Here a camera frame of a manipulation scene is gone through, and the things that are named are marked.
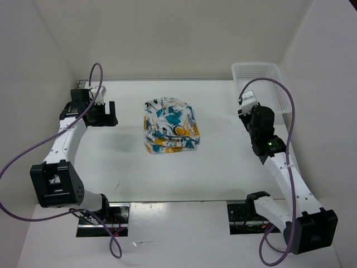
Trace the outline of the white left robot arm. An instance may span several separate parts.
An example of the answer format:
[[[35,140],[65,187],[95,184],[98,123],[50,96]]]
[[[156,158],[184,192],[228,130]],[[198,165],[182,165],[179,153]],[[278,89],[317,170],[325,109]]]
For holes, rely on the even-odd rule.
[[[88,127],[114,127],[118,120],[115,103],[104,102],[106,88],[73,89],[71,101],[59,115],[59,137],[44,158],[33,165],[30,177],[40,206],[43,208],[83,209],[99,223],[107,222],[112,213],[104,194],[92,193],[74,168],[81,138]]]

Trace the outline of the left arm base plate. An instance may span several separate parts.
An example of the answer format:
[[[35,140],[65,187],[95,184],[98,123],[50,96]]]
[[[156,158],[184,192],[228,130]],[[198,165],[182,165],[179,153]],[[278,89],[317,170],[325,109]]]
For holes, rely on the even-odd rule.
[[[116,237],[128,236],[130,203],[109,203],[108,214],[101,220]],[[103,225],[87,213],[78,213],[76,237],[109,237]]]

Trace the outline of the colourful patterned shorts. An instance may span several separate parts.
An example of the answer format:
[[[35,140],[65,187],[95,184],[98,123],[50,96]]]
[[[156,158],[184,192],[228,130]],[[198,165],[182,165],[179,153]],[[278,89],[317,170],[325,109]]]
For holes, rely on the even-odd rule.
[[[192,107],[178,98],[144,104],[144,145],[151,154],[195,151],[200,134]]]

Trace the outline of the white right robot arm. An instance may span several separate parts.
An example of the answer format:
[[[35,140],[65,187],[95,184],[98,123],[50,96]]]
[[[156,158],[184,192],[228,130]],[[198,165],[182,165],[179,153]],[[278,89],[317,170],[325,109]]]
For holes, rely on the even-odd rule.
[[[250,104],[241,107],[238,115],[249,133],[253,152],[272,174],[289,206],[283,208],[265,191],[256,192],[247,195],[245,215],[268,219],[282,232],[295,255],[331,246],[337,215],[314,197],[286,154],[286,144],[274,132],[274,112],[260,104]]]

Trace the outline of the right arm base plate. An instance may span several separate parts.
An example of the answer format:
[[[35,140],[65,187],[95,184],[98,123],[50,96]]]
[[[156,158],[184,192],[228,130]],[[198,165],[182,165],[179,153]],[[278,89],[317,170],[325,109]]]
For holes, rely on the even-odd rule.
[[[262,234],[271,225],[268,219],[248,212],[244,200],[227,202],[226,206],[231,235]]]

